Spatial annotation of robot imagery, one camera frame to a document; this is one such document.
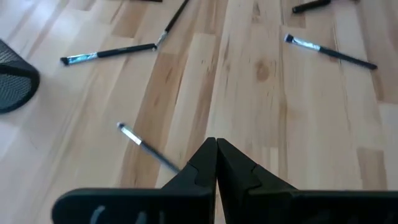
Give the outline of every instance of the mesh wastebasket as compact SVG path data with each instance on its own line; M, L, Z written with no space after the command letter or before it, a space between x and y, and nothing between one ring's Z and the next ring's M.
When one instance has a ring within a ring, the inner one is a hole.
M0 114L28 102L39 81L38 71L0 40Z

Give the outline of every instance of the wood grain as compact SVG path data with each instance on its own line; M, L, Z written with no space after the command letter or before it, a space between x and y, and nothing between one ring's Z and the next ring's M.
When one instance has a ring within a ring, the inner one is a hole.
M50 223L54 200L78 187L167 183L174 174L120 121L181 168L211 136L299 189L398 190L398 4L292 15L307 1L190 1L157 52L71 67L58 59L155 42L182 0L0 1L0 38L41 74L35 97L0 116L1 223ZM379 69L286 44L286 33Z

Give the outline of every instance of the brush handle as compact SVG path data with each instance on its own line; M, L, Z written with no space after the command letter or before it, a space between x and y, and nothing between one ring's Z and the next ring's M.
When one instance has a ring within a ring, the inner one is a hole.
M188 2L189 2L189 0L184 0L184 2L182 3L182 5L178 9L178 11L174 14L172 20L169 22L169 24L167 25L166 29L164 30L166 33L169 33L170 30L173 28L175 22L180 17L182 11L184 10L184 8L188 4Z
M160 163L162 163L163 165L167 166L170 170L174 171L175 173L180 172L180 169L175 164L170 162L160 152L158 152L154 148L150 147L145 141L142 141L140 146L143 148L143 150L145 150L147 153L149 153L154 158L156 158Z
M322 6L327 6L327 5L329 5L329 3L331 3L331 0L312 1L312 2L308 2L308 3L302 4L302 5L293 7L292 11L294 14L298 14L298 13L305 12L307 10L316 9L316 8L322 7Z
M105 50L102 52L97 52L97 56L99 58L104 58L104 57L139 52L142 50L149 50L149 49L156 49L156 45L155 44L145 44L145 45L138 45L138 46L133 46L133 47L125 47L125 48L121 48L121 49Z
M335 58L338 58L338 59L341 59L341 60L345 60L347 62L354 63L356 65L368 68L370 70L377 69L377 65L375 65L375 64L372 64L372 63L369 63L369 62L362 61L360 59L356 59L356 58L350 57L348 55L339 53L339 52L337 52L335 50L328 49L326 47L321 47L319 52L327 54L327 55L329 55L331 57L335 57Z

